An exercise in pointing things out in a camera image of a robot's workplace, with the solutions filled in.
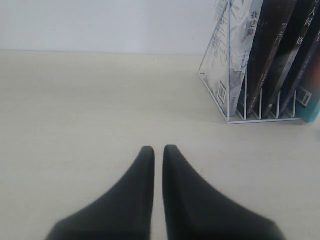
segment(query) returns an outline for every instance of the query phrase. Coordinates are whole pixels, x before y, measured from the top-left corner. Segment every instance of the book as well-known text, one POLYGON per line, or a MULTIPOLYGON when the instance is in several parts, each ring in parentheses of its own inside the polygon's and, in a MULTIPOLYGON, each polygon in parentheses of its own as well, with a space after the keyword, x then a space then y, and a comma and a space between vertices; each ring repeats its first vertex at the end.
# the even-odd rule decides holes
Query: book
POLYGON ((263 0, 231 0, 230 22, 228 24, 227 7, 213 37, 211 50, 208 52, 205 81, 225 115, 228 114, 228 102, 229 115, 236 114, 262 4, 263 0), (227 44, 228 25, 230 49, 227 44))
POLYGON ((307 123, 314 123, 320 112, 320 47, 313 56, 305 77, 297 89, 296 114, 307 123))
POLYGON ((261 89, 296 4, 297 0, 266 0, 263 2, 247 69, 248 117, 251 116, 258 102, 261 89))
POLYGON ((292 68, 284 82, 280 95, 279 117, 281 118, 291 102, 301 80, 304 78, 317 49, 320 44, 320 11, 314 17, 310 29, 305 36, 301 48, 296 56, 292 68))
POLYGON ((264 84, 263 118, 267 119, 316 15, 319 0, 298 0, 264 84))

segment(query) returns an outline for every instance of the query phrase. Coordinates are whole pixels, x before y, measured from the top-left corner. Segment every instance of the white floor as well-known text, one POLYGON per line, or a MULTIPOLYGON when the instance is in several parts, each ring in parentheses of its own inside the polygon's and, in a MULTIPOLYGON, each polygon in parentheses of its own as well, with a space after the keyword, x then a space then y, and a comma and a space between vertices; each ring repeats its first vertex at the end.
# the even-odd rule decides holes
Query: white floor
POLYGON ((0 52, 0 239, 43 240, 105 193, 140 148, 156 152, 152 235, 166 239, 164 146, 218 190, 318 240, 320 121, 227 125, 201 57, 0 52))

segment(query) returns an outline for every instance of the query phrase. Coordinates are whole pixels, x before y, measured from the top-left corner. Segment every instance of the black book spine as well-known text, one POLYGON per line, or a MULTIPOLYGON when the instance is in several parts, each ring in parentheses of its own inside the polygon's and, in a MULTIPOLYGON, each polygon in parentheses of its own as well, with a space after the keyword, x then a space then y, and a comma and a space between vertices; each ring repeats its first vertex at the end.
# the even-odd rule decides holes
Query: black book spine
POLYGON ((267 79, 297 1, 266 0, 263 2, 261 17, 248 63, 248 117, 250 117, 257 104, 261 89, 267 79))
POLYGON ((282 117, 297 90, 300 82, 304 78, 306 71, 316 54, 316 51, 320 44, 320 12, 316 14, 310 27, 309 33, 305 37, 301 49, 292 65, 286 84, 284 86, 281 98, 283 99, 280 103, 279 116, 282 117))
POLYGON ((262 100, 263 118, 267 119, 283 87, 289 71, 304 42, 319 7, 319 0, 298 0, 271 71, 266 79, 262 100))

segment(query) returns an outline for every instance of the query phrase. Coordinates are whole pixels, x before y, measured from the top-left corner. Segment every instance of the white book cover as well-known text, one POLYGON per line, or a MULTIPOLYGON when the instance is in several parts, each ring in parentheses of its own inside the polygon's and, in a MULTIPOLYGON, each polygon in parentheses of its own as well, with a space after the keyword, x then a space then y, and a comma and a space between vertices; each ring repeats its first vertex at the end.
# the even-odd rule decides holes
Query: white book cover
MULTIPOLYGON (((229 113, 234 116, 246 74, 264 0, 231 0, 229 113)), ((216 1, 222 6, 225 0, 216 1)), ((223 12, 207 53, 206 83, 227 115, 228 89, 228 15, 223 12)))

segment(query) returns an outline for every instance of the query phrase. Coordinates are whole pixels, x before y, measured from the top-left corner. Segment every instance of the wire magazine rack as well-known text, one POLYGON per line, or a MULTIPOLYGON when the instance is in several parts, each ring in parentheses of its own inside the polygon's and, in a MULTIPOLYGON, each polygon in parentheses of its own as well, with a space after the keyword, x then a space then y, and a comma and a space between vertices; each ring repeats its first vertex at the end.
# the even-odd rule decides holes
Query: wire magazine rack
POLYGON ((209 41, 208 47, 205 51, 205 54, 203 56, 202 62, 200 64, 199 70, 198 70, 198 74, 200 79, 202 80, 203 84, 205 85, 205 87, 207 88, 207 90, 209 91, 211 97, 213 98, 216 106, 218 107, 219 111, 221 112, 223 118, 225 119, 227 124, 248 124, 248 123, 267 123, 267 122, 284 122, 284 121, 297 121, 297 120, 301 120, 299 117, 296 117, 296 102, 297 102, 297 91, 294 93, 293 96, 293 101, 292 104, 290 106, 287 107, 285 114, 283 115, 283 117, 280 117, 280 93, 278 94, 277 97, 277 103, 276 103, 276 112, 275 113, 271 113, 268 119, 263 119, 262 117, 262 102, 263 102, 263 89, 261 89, 260 92, 260 97, 259 97, 259 102, 257 103, 258 106, 256 108, 256 111, 253 112, 252 116, 250 118, 247 118, 247 110, 248 110, 248 103, 247 103, 247 96, 248 96, 248 78, 247 78, 247 74, 244 77, 244 94, 242 96, 242 102, 243 102, 243 113, 241 113, 238 109, 236 111, 236 115, 235 116, 230 116, 230 38, 231 38, 231 0, 227 0, 227 6, 225 8, 224 11, 227 11, 227 53, 226 53, 226 61, 227 61, 227 84, 226 84, 226 106, 227 106, 227 110, 226 112, 223 111, 222 107, 219 105, 219 101, 216 98, 216 96, 213 94, 212 90, 210 89, 209 85, 206 82, 206 71, 205 68, 203 69, 204 63, 205 63, 205 59, 208 57, 208 52, 210 47, 213 44, 213 41, 215 39, 215 35, 218 31, 219 28, 219 23, 220 21, 223 19, 223 14, 220 14, 218 19, 217 19, 217 23, 216 26, 214 28, 212 37, 209 41))

